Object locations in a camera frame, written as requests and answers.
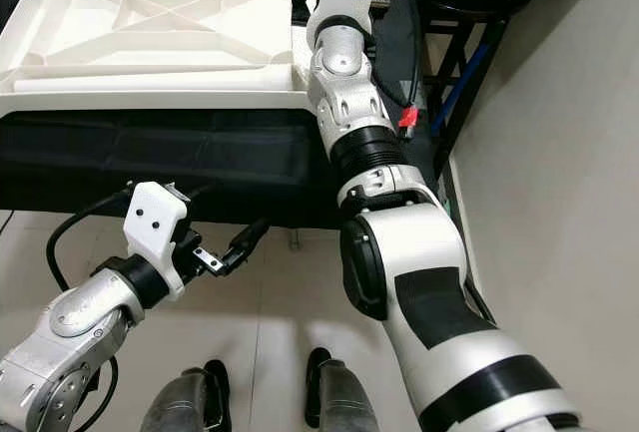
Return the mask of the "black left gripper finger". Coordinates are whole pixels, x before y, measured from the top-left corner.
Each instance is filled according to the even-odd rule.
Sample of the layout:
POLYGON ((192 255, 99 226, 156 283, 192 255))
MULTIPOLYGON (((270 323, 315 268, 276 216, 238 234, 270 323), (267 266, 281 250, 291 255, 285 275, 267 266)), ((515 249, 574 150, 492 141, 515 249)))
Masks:
POLYGON ((262 236, 269 231, 270 227, 269 219, 265 217, 248 223, 229 241, 227 250, 221 255, 210 253, 204 246, 197 246, 195 258, 197 259, 198 272, 214 276, 229 275, 234 269, 247 262, 248 257, 259 245, 262 236))

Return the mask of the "white plastic table leg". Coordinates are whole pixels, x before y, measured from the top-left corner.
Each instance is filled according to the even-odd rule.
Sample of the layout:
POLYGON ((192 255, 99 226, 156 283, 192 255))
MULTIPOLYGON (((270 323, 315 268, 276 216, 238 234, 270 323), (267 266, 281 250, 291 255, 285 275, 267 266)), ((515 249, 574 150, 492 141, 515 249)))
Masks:
POLYGON ((106 91, 292 91, 291 64, 221 71, 20 78, 14 93, 106 93, 106 91))

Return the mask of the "black table cloth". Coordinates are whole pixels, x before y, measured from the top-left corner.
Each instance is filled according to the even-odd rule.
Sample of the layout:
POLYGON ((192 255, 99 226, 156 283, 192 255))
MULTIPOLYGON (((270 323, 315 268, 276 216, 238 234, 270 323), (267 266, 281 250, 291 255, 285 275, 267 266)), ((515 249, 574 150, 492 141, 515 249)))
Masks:
POLYGON ((310 98, 304 109, 10 113, 3 103, 0 174, 6 210, 75 212, 140 180, 204 189, 196 220, 334 228, 342 219, 341 180, 310 98))

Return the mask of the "robot left leg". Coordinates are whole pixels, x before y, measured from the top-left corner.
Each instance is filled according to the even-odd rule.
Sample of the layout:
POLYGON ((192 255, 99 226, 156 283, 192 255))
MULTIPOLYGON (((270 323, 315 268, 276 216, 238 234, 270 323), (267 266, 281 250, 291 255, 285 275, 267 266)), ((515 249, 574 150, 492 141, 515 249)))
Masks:
POLYGON ((218 359, 166 383, 143 415, 140 432, 232 432, 230 378, 218 359))

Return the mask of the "robot leg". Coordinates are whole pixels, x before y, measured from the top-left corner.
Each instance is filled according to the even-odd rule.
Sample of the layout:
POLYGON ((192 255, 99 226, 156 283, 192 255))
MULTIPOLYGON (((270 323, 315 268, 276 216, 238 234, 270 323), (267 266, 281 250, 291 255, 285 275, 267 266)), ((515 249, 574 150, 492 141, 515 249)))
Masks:
POLYGON ((232 432, 230 378, 218 359, 166 383, 143 415, 140 432, 232 432))
POLYGON ((308 354, 303 419, 319 432, 379 432, 369 396, 356 374, 325 348, 308 354))

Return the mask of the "white plastic table top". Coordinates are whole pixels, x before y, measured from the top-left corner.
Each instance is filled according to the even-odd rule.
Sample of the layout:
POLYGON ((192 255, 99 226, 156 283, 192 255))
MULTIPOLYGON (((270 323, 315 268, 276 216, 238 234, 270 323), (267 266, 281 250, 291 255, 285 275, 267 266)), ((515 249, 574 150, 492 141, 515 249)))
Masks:
POLYGON ((304 109, 310 60, 293 0, 17 0, 0 36, 0 98, 35 110, 304 109), (20 78, 292 66, 292 91, 14 93, 20 78))

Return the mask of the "robot right leg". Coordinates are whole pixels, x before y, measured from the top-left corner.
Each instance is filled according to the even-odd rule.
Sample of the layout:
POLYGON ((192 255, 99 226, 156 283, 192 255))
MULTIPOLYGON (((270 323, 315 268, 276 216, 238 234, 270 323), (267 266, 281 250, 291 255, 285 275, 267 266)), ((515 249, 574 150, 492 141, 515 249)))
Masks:
POLYGON ((319 432, 379 432, 369 396, 356 374, 325 348, 308 354, 303 419, 319 432))

